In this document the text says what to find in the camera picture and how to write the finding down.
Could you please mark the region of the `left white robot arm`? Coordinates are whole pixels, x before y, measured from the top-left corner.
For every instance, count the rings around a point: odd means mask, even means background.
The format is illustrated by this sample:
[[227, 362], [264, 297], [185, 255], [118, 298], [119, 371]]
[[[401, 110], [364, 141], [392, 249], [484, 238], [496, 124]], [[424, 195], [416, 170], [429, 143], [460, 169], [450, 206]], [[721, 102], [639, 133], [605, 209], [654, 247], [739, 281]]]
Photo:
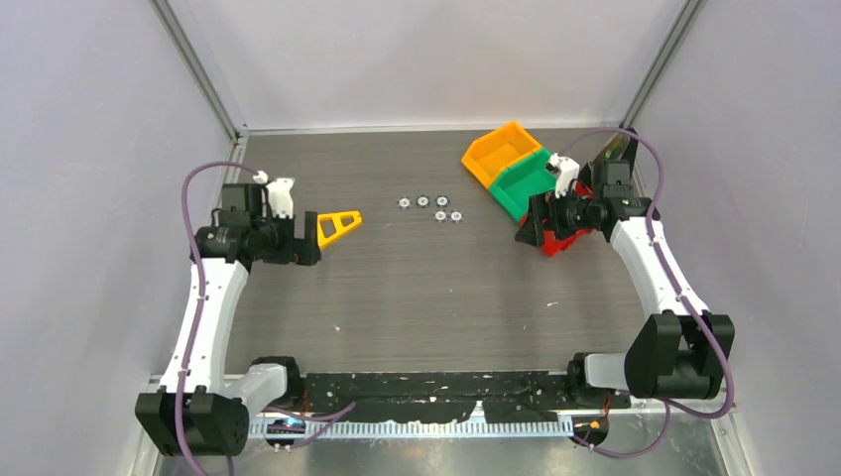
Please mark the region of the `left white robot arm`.
[[274, 404], [295, 409], [304, 395], [292, 357], [258, 357], [235, 382], [225, 381], [234, 313], [254, 264], [313, 266], [321, 259], [317, 215], [296, 237], [293, 178], [233, 183], [211, 222], [194, 234], [188, 303], [173, 356], [159, 387], [139, 395], [135, 415], [167, 456], [236, 456], [252, 419]]

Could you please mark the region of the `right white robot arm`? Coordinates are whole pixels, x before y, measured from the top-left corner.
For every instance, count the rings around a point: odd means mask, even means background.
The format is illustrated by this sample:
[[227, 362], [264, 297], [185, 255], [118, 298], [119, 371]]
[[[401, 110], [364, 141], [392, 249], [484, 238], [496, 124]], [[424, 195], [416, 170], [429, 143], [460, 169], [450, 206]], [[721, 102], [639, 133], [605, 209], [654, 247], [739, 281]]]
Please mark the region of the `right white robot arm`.
[[711, 400], [728, 390], [732, 320], [711, 312], [689, 285], [653, 200], [637, 196], [630, 184], [629, 163], [599, 164], [590, 187], [578, 181], [579, 167], [568, 157], [552, 155], [546, 167], [555, 184], [530, 197], [516, 240], [541, 247], [579, 231], [602, 232], [628, 270], [646, 316], [626, 352], [574, 356], [565, 382], [569, 399], [586, 408], [606, 389], [661, 400]]

